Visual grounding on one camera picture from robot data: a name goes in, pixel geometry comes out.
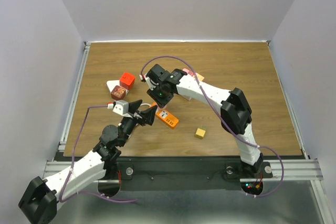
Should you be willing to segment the orange power strip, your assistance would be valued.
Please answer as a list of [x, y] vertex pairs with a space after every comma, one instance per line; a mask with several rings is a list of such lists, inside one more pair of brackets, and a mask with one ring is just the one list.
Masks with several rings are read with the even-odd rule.
[[156, 109], [155, 116], [171, 129], [175, 129], [179, 123], [179, 119], [169, 112], [166, 107]]

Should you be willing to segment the pink triangular socket adapter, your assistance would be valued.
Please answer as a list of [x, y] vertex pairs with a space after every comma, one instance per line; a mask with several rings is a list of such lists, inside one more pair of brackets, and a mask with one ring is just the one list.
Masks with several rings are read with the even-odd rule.
[[183, 68], [183, 71], [186, 72], [189, 75], [193, 75], [193, 73], [187, 68]]

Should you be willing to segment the yellow green cube socket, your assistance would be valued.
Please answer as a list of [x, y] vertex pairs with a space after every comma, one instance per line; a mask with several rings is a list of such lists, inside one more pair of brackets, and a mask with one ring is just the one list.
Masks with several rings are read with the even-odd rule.
[[206, 134], [206, 130], [198, 127], [195, 131], [195, 137], [203, 139]]

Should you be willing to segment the white cube socket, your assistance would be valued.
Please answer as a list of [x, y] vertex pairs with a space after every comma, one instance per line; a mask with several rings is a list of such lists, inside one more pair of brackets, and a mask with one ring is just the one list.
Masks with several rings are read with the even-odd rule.
[[184, 98], [184, 99], [186, 99], [186, 100], [188, 100], [188, 101], [191, 101], [191, 97], [188, 97], [188, 96], [185, 96], [185, 95], [182, 95], [182, 97]]

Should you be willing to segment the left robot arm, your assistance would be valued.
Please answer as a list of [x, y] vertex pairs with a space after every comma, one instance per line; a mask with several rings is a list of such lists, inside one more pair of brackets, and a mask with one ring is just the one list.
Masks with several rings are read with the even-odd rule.
[[140, 110], [142, 100], [127, 102], [124, 100], [108, 103], [105, 107], [122, 116], [118, 125], [107, 125], [102, 130], [98, 144], [79, 161], [58, 173], [42, 179], [32, 179], [21, 200], [19, 209], [30, 223], [50, 223], [58, 209], [72, 197], [85, 193], [85, 188], [96, 180], [113, 178], [120, 175], [117, 159], [138, 125], [152, 125], [157, 106], [152, 105]]

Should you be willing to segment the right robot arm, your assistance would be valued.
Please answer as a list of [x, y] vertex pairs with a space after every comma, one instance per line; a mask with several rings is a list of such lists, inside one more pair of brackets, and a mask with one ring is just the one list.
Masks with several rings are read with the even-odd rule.
[[219, 117], [223, 129], [236, 139], [243, 174], [253, 177], [260, 172], [264, 158], [253, 135], [251, 107], [241, 89], [217, 88], [199, 81], [196, 75], [181, 69], [168, 72], [158, 64], [146, 74], [141, 73], [140, 79], [148, 84], [147, 94], [160, 108], [175, 94], [208, 104]]

